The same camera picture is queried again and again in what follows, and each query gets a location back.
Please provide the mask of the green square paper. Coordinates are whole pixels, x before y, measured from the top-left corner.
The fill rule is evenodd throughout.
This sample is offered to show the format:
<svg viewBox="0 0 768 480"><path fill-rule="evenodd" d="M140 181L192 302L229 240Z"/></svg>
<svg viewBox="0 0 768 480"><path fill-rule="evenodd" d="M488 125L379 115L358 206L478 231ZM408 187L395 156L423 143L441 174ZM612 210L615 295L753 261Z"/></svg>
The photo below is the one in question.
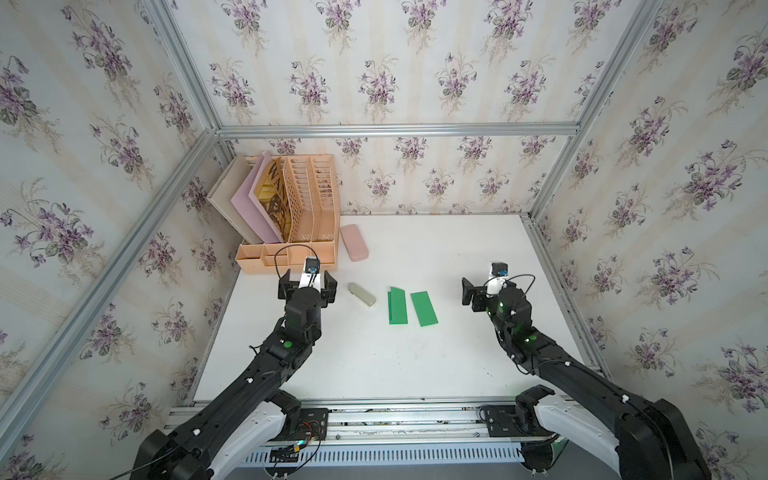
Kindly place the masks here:
<svg viewBox="0 0 768 480"><path fill-rule="evenodd" d="M412 293L411 301L420 327L433 326L438 323L438 318L428 292Z"/></svg>
<svg viewBox="0 0 768 480"><path fill-rule="evenodd" d="M397 287L391 287L387 298L389 324L407 325L408 310L405 291Z"/></svg>

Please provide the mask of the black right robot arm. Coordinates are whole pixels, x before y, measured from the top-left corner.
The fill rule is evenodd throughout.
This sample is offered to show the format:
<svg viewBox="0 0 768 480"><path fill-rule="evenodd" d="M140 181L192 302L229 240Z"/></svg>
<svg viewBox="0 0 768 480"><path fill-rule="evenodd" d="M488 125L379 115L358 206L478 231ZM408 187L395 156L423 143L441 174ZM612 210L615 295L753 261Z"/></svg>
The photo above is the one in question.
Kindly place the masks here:
<svg viewBox="0 0 768 480"><path fill-rule="evenodd" d="M507 357L543 381L515 398L519 430L560 435L623 479L711 478L681 410L619 387L535 328L532 304L514 278L461 284L462 304L486 314Z"/></svg>

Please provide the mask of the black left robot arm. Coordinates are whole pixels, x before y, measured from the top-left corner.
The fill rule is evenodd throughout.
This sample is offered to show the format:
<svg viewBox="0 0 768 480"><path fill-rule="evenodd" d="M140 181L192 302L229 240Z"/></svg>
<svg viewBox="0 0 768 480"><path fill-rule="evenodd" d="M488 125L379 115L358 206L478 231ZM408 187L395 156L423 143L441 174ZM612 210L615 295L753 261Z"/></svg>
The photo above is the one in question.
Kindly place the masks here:
<svg viewBox="0 0 768 480"><path fill-rule="evenodd" d="M131 479L214 479L224 476L216 461L225 447L254 448L253 414L272 405L282 419L299 420L301 402L281 389L309 358L322 335L321 310L335 301L337 282L321 271L316 251L305 259L301 279L278 276L284 312L250 364L214 400L191 419L165 434L152 432L141 443Z"/></svg>

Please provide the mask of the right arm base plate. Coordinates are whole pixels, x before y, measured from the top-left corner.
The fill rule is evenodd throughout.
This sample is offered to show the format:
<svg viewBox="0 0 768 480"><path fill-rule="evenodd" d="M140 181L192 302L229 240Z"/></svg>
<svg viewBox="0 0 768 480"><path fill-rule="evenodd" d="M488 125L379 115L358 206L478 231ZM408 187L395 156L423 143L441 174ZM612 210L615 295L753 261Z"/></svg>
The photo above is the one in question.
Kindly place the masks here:
<svg viewBox="0 0 768 480"><path fill-rule="evenodd" d="M532 407L486 404L478 412L480 421L492 438L533 438L539 441L556 435L541 425Z"/></svg>

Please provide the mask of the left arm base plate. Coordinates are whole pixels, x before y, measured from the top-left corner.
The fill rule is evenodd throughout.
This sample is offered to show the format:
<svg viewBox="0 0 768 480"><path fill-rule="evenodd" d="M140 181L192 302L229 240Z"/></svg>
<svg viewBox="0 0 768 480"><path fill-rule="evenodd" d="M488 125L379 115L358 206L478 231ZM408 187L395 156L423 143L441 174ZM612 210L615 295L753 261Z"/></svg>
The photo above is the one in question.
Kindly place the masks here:
<svg viewBox="0 0 768 480"><path fill-rule="evenodd" d="M330 410L327 408L302 408L286 417L280 433L273 438L277 442L299 440L324 441L327 436Z"/></svg>

